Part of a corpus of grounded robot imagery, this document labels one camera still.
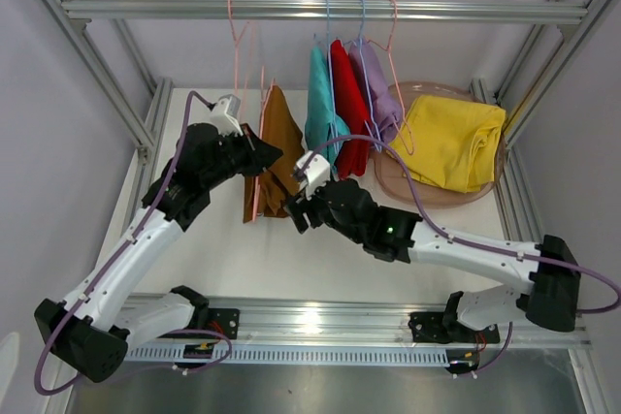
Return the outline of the pink hanger of yellow trousers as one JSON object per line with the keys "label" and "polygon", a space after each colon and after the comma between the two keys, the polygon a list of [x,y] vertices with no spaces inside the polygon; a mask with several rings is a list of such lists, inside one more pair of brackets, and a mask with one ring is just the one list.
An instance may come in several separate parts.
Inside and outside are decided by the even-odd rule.
{"label": "pink hanger of yellow trousers", "polygon": [[[234,92],[237,97],[240,98],[240,109],[239,116],[242,116],[245,110],[245,102],[246,102],[246,94],[248,90],[248,80],[250,75],[249,66],[252,62],[252,57],[254,53],[254,41],[256,36],[256,21],[255,20],[247,20],[244,23],[244,26],[240,31],[236,30],[235,22],[234,22],[234,9],[233,9],[233,0],[227,0],[227,15],[228,22],[231,31],[233,46],[234,46],[234,68],[233,68],[233,83],[234,83]],[[247,60],[248,64],[245,71],[245,77],[243,82],[243,87],[240,87],[240,66],[241,66],[241,50],[242,44],[245,36],[249,37],[249,44],[247,47]]]}

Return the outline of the yellow trousers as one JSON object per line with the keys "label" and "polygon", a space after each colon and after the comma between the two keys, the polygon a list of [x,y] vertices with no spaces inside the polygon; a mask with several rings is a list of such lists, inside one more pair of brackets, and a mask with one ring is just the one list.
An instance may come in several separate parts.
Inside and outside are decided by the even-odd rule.
{"label": "yellow trousers", "polygon": [[496,178],[496,152],[506,111],[493,105],[421,95],[409,109],[403,138],[390,146],[413,179],[459,193]]}

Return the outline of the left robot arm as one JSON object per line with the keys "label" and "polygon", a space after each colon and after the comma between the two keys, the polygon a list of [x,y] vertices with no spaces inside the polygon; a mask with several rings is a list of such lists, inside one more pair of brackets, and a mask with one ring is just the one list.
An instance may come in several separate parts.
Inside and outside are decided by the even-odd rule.
{"label": "left robot arm", "polygon": [[128,296],[159,257],[211,202],[211,192],[236,176],[261,175],[282,155],[243,125],[225,135],[209,123],[182,130],[173,158],[106,262],[59,302],[34,312],[45,347],[36,370],[53,355],[92,382],[102,382],[134,348],[169,334],[222,339],[210,325],[209,301],[187,286],[123,311]]}

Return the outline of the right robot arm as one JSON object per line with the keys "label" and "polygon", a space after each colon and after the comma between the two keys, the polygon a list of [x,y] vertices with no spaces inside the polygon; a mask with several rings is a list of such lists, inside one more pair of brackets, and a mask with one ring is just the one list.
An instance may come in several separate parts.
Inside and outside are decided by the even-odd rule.
{"label": "right robot arm", "polygon": [[434,230],[415,212],[377,204],[353,179],[299,192],[285,209],[299,233],[325,225],[381,261],[444,266],[497,281],[484,291],[450,295],[441,327],[454,341],[521,317],[553,332],[575,328],[581,274],[563,239],[503,242]]}

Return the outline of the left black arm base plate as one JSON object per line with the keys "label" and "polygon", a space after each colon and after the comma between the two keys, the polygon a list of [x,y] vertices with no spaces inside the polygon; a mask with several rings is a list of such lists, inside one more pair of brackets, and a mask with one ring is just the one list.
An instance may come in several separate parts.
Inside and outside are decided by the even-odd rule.
{"label": "left black arm base plate", "polygon": [[237,308],[203,308],[195,311],[188,325],[191,330],[210,330],[236,339],[241,312]]}

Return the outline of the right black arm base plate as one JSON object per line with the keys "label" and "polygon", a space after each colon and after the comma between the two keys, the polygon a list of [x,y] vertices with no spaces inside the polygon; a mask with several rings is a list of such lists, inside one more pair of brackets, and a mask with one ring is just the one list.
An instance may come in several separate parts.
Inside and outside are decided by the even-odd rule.
{"label": "right black arm base plate", "polygon": [[443,312],[414,311],[409,315],[409,329],[415,343],[488,343],[500,342],[500,332],[496,326],[480,331],[472,330],[458,323]]}

